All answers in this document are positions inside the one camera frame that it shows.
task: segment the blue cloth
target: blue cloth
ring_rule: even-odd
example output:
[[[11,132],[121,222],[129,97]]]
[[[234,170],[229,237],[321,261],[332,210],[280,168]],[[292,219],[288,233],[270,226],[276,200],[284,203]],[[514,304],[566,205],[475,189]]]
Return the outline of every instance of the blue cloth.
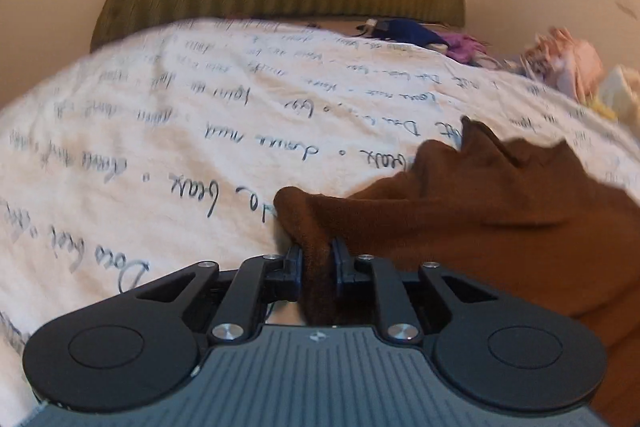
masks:
[[[389,21],[379,22],[371,36],[375,39],[415,44],[421,48],[426,48],[429,44],[449,45],[447,41],[437,33],[409,19],[391,19]]]

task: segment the circular pad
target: circular pad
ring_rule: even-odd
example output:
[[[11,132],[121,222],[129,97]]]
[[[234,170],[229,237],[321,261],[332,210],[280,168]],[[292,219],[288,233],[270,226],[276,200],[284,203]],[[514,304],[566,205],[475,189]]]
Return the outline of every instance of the circular pad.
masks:
[[[489,351],[501,362],[521,369],[542,369],[562,355],[562,344],[548,331],[514,326],[489,337]]]
[[[136,409],[185,382],[193,334],[165,303],[118,298],[63,315],[30,338],[22,365],[40,399],[81,412]]]
[[[85,367],[113,369],[133,362],[144,346],[144,339],[135,330],[98,326],[78,333],[69,344],[69,354]]]

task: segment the brown cloth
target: brown cloth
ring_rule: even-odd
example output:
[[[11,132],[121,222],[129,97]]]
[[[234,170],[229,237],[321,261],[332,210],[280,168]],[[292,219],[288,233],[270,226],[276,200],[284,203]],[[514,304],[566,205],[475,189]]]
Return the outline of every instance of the brown cloth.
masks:
[[[340,314],[329,243],[353,254],[423,261],[579,319],[602,340],[609,368],[593,406],[616,427],[640,420],[640,207],[590,178],[566,142],[501,142],[463,118],[458,152],[423,143],[409,172],[342,198],[281,189],[274,204],[305,251],[311,324]]]

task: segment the pink cloth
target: pink cloth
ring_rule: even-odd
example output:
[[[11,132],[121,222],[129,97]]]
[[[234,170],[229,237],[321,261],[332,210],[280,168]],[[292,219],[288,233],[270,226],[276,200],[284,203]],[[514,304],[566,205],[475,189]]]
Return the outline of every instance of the pink cloth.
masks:
[[[462,64],[471,62],[476,52],[486,53],[484,44],[475,40],[471,35],[438,31],[436,33],[449,44],[447,57],[453,58]]]
[[[590,42],[572,38],[566,28],[536,36],[536,45],[522,55],[527,76],[585,103],[604,79],[598,52]]]

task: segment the bed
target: bed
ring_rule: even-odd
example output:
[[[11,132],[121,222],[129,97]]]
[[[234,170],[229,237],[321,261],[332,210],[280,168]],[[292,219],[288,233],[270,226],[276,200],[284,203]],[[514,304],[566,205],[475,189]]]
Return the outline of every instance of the bed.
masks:
[[[588,172],[640,200],[638,144],[563,95],[305,25],[369,15],[462,26],[464,9],[107,0],[93,53],[0,113],[0,425],[36,404],[20,354],[44,322],[202,259],[233,269],[284,251],[279,188],[348,195],[408,169],[424,140],[459,144],[464,115],[501,139],[565,139]],[[274,317],[300,320],[295,309]]]

